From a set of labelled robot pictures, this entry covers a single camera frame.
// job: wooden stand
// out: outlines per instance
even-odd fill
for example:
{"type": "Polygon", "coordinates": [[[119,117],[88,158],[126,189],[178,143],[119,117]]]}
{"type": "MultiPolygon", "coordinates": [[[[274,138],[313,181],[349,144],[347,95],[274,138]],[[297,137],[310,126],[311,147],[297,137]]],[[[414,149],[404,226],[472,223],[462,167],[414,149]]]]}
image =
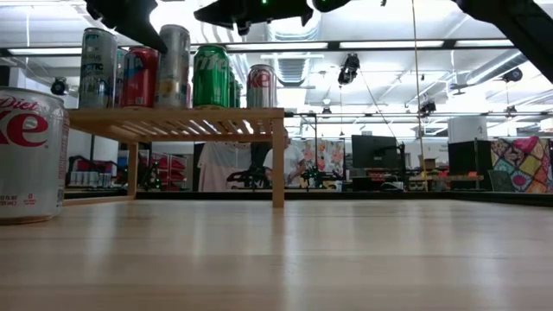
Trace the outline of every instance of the wooden stand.
{"type": "Polygon", "coordinates": [[[129,144],[129,190],[126,197],[66,200],[66,206],[134,200],[138,143],[272,142],[273,208],[284,208],[284,109],[87,109],[70,110],[69,118],[72,129],[129,144]]]}

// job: shelf leg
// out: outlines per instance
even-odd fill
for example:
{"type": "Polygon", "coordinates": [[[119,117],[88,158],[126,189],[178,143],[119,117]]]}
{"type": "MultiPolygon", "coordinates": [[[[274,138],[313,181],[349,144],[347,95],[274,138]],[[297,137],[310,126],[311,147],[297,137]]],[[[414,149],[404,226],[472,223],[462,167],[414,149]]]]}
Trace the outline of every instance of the shelf leg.
{"type": "Polygon", "coordinates": [[[273,208],[284,208],[284,119],[273,120],[273,208]]]}
{"type": "Polygon", "coordinates": [[[138,143],[129,143],[129,187],[127,195],[133,199],[137,197],[138,177],[138,143]]]}

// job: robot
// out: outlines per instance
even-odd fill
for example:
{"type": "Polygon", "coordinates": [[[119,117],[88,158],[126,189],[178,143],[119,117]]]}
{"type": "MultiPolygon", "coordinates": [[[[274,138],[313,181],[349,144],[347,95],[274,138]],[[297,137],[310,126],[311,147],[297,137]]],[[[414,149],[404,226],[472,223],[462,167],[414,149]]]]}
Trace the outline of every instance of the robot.
{"type": "MultiPolygon", "coordinates": [[[[167,47],[149,23],[149,14],[157,6],[155,0],[85,0],[94,19],[108,28],[165,53],[167,47]]],[[[386,5],[388,0],[381,0],[386,5]]],[[[474,19],[489,22],[501,30],[550,81],[553,82],[553,20],[533,0],[452,0],[474,19]]],[[[330,12],[350,0],[312,0],[320,12],[330,12]]],[[[219,0],[194,12],[201,22],[228,29],[238,26],[247,35],[257,22],[296,17],[305,25],[313,15],[307,0],[219,0]]]]}

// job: computer monitor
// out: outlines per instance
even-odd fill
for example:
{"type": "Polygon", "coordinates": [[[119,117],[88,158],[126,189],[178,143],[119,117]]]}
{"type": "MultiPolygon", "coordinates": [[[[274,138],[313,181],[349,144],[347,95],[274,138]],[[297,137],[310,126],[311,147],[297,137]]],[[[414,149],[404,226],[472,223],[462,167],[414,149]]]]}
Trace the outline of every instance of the computer monitor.
{"type": "Polygon", "coordinates": [[[388,136],[352,135],[354,168],[399,168],[397,140],[388,136]]]}

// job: person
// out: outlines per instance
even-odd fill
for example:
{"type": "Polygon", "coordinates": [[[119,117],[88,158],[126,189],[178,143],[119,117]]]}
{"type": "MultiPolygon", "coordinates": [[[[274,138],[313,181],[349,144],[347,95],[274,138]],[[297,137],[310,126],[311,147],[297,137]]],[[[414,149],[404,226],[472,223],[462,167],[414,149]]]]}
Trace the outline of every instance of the person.
{"type": "MultiPolygon", "coordinates": [[[[272,181],[273,149],[269,150],[263,166],[265,175],[272,181]]],[[[305,171],[305,160],[302,151],[290,144],[288,131],[284,129],[284,184],[285,187],[299,187],[300,176],[305,171]]]]}

